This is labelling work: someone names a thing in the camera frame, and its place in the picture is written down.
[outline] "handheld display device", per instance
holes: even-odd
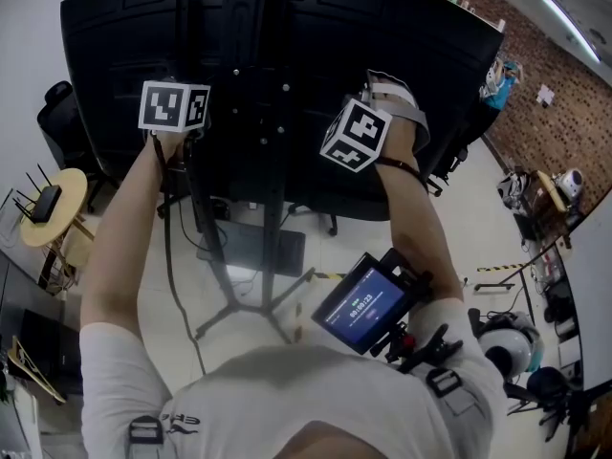
[[[397,276],[391,250],[376,260],[366,253],[313,313],[313,321],[363,355],[428,295],[428,284],[407,274]]]

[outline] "round wooden table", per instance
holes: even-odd
[[[21,220],[21,239],[29,247],[39,248],[51,245],[54,248],[55,255],[67,266],[57,239],[71,225],[90,240],[94,240],[94,235],[81,224],[84,218],[79,214],[87,196],[87,177],[77,168],[66,168],[57,172],[49,180],[54,186],[61,187],[61,194],[57,199],[51,218],[47,223],[34,224],[24,216]],[[29,197],[36,201],[39,195],[36,192]]]

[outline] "black and white fiducial cube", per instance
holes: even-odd
[[[351,98],[325,134],[320,154],[359,172],[381,154],[392,117]]]
[[[203,127],[209,94],[208,85],[146,81],[138,127],[174,133]]]

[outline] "ceiling light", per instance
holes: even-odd
[[[561,6],[557,3],[557,0],[542,0],[556,15],[559,19],[563,21],[565,27],[574,35],[576,40],[580,43],[582,48],[598,63],[601,61],[598,54],[595,52],[595,48],[593,45],[586,40],[584,34],[580,31],[578,26],[572,20],[572,17],[561,8]]]

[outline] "screen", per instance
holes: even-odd
[[[325,319],[334,331],[353,343],[360,341],[404,295],[376,269],[370,269]]]

